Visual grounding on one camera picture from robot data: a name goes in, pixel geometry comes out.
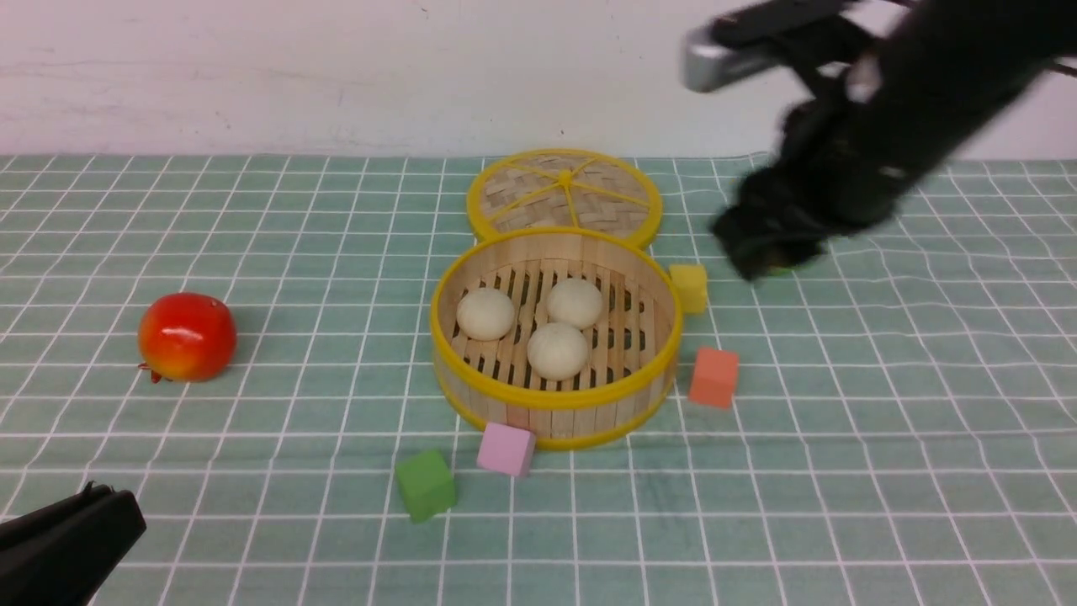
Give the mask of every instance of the woven lid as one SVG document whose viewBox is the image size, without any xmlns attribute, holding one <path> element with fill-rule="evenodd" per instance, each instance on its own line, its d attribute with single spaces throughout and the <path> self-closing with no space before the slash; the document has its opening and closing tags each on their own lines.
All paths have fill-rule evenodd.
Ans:
<svg viewBox="0 0 1077 606">
<path fill-rule="evenodd" d="M 467 215 L 480 240 L 535 226 L 577 226 L 645 248 L 658 232 L 658 187 L 634 166 L 583 150 L 501 159 L 475 179 Z"/>
</svg>

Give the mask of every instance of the green cube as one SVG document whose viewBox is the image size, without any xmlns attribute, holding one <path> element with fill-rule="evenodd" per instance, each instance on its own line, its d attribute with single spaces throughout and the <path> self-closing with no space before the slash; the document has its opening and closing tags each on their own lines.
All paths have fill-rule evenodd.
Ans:
<svg viewBox="0 0 1077 606">
<path fill-rule="evenodd" d="M 437 451 L 425 451 L 396 464 L 396 485 L 416 524 L 457 505 L 456 480 Z"/>
</svg>

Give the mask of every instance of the wooden block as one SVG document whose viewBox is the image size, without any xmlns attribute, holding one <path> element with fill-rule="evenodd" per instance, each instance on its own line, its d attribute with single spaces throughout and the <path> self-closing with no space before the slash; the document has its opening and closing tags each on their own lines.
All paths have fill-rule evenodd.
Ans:
<svg viewBox="0 0 1077 606">
<path fill-rule="evenodd" d="M 736 352 L 701 348 L 696 354 L 688 401 L 704 407 L 732 407 L 740 357 Z"/>
<path fill-rule="evenodd" d="M 681 297 L 681 307 L 685 314 L 707 312 L 707 267 L 670 265 L 670 279 Z"/>
<path fill-rule="evenodd" d="M 437 451 L 425 451 L 396 464 L 396 485 L 416 524 L 457 505 L 457 483 Z"/>
<path fill-rule="evenodd" d="M 500 423 L 487 423 L 478 447 L 478 466 L 487 471 L 522 478 L 531 469 L 534 450 L 534 434 Z"/>
</svg>

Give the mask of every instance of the steamer basket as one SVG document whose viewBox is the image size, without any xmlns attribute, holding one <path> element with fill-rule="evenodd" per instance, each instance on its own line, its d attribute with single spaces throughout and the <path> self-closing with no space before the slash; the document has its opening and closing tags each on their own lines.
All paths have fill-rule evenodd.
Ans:
<svg viewBox="0 0 1077 606">
<path fill-rule="evenodd" d="M 467 192 L 467 217 L 479 240 L 526 227 L 565 226 L 646 248 L 661 215 L 662 196 L 646 174 L 586 150 L 510 155 L 482 170 Z"/>
<path fill-rule="evenodd" d="M 549 290 L 584 277 L 610 301 L 584 332 L 591 358 L 574 379 L 548 382 L 527 361 L 528 339 L 546 324 Z M 467 339 L 456 323 L 468 290 L 508 294 L 517 327 L 500 341 Z M 434 371 L 446 399 L 479 431 L 503 423 L 535 435 L 544 450 L 590 448 L 643 425 L 676 375 L 681 300 L 669 276 L 638 248 L 578 227 L 533 227 L 484 241 L 445 272 L 431 305 Z"/>
</svg>

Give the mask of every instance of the white wall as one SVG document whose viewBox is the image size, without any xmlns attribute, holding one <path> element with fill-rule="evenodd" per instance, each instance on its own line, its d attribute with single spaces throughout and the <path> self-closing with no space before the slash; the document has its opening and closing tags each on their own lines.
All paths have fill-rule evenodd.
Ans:
<svg viewBox="0 0 1077 606">
<path fill-rule="evenodd" d="M 681 36 L 746 1 L 0 0 L 0 153 L 760 151 L 792 75 L 677 80 Z M 1075 157 L 1074 108 L 1049 79 L 963 155 Z"/>
</svg>

